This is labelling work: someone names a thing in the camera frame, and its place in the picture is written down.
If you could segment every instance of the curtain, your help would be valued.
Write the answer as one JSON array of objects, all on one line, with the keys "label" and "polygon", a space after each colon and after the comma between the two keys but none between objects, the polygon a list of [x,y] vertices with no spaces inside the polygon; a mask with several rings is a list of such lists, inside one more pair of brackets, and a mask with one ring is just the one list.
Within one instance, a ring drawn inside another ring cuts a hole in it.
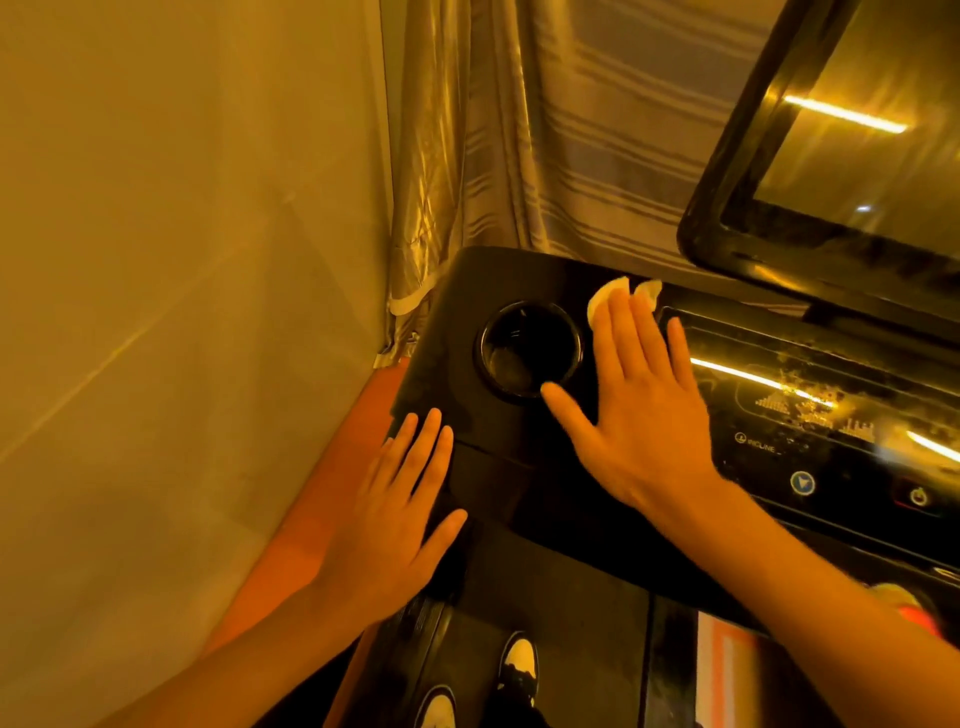
[{"label": "curtain", "polygon": [[783,0],[410,0],[387,365],[456,252],[585,260],[765,305],[677,226]]}]

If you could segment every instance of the orange floor mat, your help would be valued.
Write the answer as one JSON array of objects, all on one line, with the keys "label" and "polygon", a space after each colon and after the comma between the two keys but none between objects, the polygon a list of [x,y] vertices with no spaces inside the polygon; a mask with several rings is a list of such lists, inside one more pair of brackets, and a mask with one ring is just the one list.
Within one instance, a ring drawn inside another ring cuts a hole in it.
[{"label": "orange floor mat", "polygon": [[269,615],[317,573],[330,536],[349,514],[357,486],[390,428],[390,406],[406,364],[404,359],[371,375],[274,538],[210,635],[204,654]]}]

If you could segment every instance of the beige wall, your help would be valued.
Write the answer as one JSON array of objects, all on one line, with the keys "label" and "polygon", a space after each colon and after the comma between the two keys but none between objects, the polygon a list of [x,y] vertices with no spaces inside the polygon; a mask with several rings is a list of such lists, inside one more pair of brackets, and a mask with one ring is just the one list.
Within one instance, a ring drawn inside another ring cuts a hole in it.
[{"label": "beige wall", "polygon": [[0,3],[0,722],[186,665],[382,343],[375,0]]}]

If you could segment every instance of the treadmill belt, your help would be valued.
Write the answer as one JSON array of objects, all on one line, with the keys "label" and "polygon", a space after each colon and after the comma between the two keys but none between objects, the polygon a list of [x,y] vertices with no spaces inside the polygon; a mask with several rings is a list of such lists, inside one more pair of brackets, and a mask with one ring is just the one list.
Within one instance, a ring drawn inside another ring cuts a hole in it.
[{"label": "treadmill belt", "polygon": [[648,607],[639,587],[484,523],[414,704],[448,685],[458,728],[476,728],[503,645],[524,630],[540,656],[537,707],[553,728],[636,728]]}]

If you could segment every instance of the shoe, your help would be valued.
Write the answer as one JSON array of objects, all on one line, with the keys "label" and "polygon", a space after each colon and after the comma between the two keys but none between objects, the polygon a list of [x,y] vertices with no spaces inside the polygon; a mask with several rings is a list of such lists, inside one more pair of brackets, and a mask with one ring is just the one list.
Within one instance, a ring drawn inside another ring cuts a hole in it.
[{"label": "shoe", "polygon": [[540,686],[537,646],[523,632],[515,632],[503,647],[496,688],[533,707]]},{"label": "shoe", "polygon": [[456,728],[456,703],[453,691],[446,685],[431,688],[423,697],[414,728]]}]

